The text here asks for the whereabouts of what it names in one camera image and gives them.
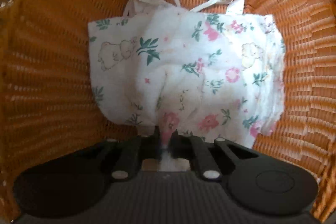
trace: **white floral fabric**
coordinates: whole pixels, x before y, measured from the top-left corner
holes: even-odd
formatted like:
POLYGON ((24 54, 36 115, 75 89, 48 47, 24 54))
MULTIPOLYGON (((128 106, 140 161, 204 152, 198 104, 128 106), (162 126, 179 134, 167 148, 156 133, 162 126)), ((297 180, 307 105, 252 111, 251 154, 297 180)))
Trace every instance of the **white floral fabric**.
POLYGON ((272 15, 173 5, 91 22, 91 84, 116 124, 160 127, 252 147, 284 109, 285 46, 272 15))

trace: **folded cloth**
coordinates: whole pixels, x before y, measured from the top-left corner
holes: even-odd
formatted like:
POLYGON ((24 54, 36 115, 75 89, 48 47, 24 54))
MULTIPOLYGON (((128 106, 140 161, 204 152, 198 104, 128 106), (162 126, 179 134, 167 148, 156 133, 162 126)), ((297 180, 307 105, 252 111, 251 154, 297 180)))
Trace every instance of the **folded cloth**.
POLYGON ((197 12, 218 1, 231 0, 191 11, 130 0, 123 17, 89 23, 92 90, 110 121, 158 125, 164 146, 175 130, 246 147, 274 130, 284 109, 282 36, 272 15, 243 14, 244 0, 226 14, 197 12))

